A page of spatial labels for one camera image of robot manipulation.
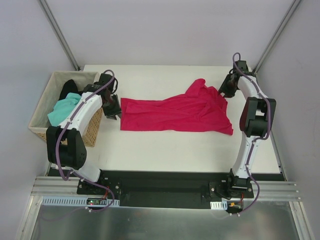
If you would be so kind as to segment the pink t shirt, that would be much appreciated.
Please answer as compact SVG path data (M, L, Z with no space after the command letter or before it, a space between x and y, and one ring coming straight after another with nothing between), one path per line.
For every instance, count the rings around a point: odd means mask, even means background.
M196 79L185 93L164 100L122 98L120 129L132 132L218 132L234 130L227 116L227 100L203 78Z

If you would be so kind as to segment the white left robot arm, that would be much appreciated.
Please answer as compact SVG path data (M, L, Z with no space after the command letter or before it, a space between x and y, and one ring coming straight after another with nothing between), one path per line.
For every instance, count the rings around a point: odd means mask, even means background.
M101 170L87 162L87 149L82 135L100 109L108 119L121 118L122 110L116 94L118 84L115 73L110 69L105 70L97 82L84 88L79 102L68 117L58 126L50 126L46 130L48 161L58 167L65 181L71 174L88 180L89 190L96 195L105 191L106 183L100 179Z

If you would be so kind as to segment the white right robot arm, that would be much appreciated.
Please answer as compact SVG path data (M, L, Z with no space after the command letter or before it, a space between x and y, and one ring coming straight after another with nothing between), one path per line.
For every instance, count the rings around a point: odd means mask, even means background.
M242 92L245 105L242 110L239 129L242 132L240 149L235 164L229 172L225 192L237 197L249 187L252 180L251 168L261 141L269 138L277 102L267 97L258 86L256 75L251 72L245 60L233 60L218 93L224 98L233 98L237 91Z

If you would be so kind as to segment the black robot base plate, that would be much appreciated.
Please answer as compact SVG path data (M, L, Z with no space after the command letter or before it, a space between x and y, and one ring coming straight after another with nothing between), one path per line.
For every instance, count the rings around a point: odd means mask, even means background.
M79 181L78 195L118 200L122 207L209 209L221 200L253 200L253 180L225 172L102 170L95 184Z

